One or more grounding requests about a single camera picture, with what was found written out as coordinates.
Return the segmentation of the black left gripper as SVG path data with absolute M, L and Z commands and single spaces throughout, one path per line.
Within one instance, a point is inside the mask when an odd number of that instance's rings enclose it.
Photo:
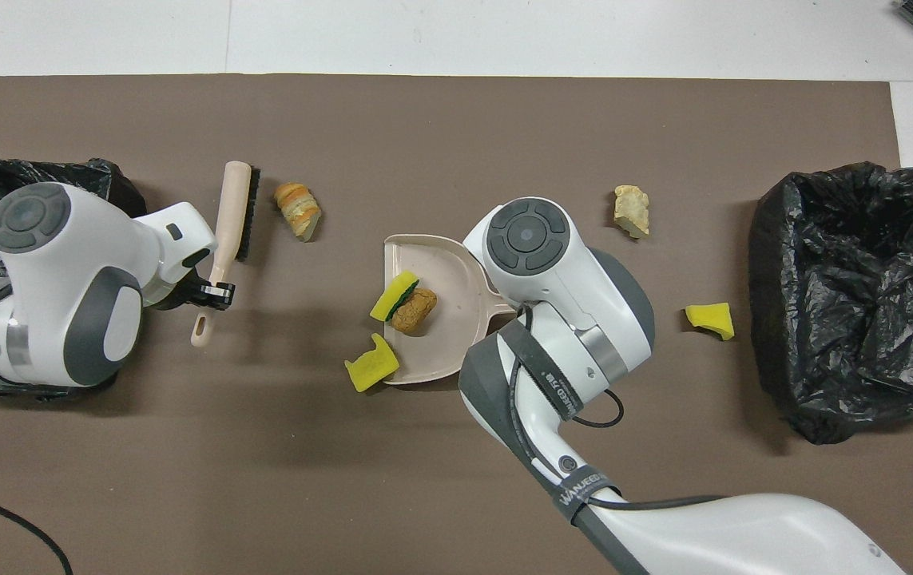
M 207 280 L 203 280 L 196 270 L 190 270 L 185 277 L 175 284 L 175 287 L 164 299 L 152 305 L 152 309 L 168 311 L 190 304 L 200 308 L 223 311 L 229 309 L 232 305 L 235 294 L 235 284 L 207 283 Z

